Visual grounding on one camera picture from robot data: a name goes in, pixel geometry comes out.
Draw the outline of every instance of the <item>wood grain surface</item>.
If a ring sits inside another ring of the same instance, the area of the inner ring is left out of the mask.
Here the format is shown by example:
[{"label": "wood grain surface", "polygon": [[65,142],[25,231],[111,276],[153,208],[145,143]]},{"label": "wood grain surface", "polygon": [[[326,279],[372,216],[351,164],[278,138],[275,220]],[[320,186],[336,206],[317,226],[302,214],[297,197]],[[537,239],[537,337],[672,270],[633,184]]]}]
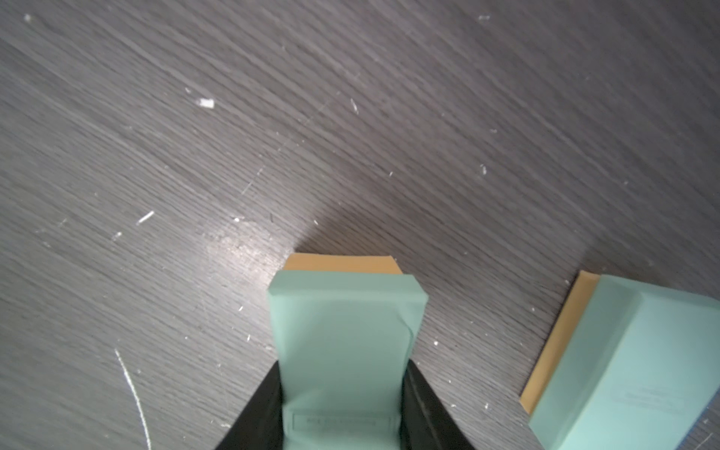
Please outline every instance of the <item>wood grain surface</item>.
[{"label": "wood grain surface", "polygon": [[152,446],[214,448],[293,251],[418,277],[478,449],[540,449],[518,396],[578,269],[720,298],[712,0],[0,5],[3,449],[146,448],[116,350]]}]

